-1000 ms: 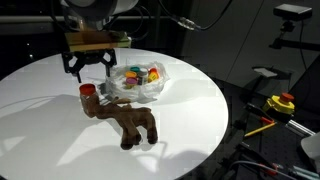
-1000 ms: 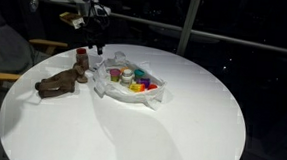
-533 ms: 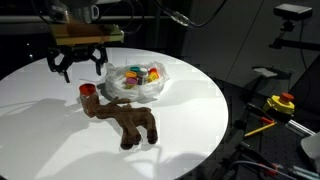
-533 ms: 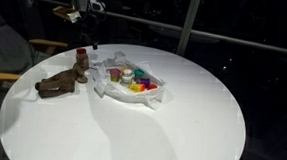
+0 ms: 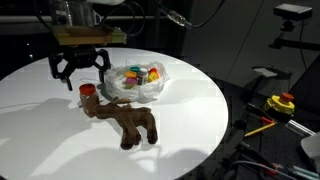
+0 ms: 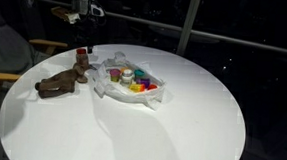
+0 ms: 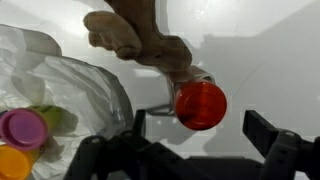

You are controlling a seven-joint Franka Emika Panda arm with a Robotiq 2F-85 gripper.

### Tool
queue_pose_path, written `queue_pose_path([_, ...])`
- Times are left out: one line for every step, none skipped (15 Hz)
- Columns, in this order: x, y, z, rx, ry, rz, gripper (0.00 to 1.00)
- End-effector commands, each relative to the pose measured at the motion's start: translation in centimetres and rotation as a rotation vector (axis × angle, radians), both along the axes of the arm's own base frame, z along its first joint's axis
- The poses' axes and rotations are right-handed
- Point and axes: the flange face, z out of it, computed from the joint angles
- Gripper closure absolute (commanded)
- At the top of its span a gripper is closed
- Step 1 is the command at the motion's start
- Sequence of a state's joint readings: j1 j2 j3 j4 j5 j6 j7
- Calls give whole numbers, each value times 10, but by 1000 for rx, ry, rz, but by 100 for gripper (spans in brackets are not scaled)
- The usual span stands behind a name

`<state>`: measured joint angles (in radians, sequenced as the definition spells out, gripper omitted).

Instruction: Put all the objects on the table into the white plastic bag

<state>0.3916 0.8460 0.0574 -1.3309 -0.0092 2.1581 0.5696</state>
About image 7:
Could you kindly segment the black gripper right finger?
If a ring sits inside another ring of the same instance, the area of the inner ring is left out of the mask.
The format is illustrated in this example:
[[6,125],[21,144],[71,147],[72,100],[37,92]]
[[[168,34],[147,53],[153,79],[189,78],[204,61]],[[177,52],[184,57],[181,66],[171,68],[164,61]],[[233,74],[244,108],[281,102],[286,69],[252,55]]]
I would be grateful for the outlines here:
[[280,156],[279,152],[272,149],[279,130],[255,110],[245,111],[242,132],[264,158]]

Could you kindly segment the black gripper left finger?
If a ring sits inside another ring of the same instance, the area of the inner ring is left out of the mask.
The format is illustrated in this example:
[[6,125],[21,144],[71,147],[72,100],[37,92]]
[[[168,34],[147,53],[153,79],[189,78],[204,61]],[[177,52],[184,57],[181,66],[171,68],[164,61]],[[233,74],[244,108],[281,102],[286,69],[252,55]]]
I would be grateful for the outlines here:
[[116,137],[116,143],[118,146],[123,147],[144,147],[147,144],[145,133],[146,111],[140,109],[136,111],[133,125]]

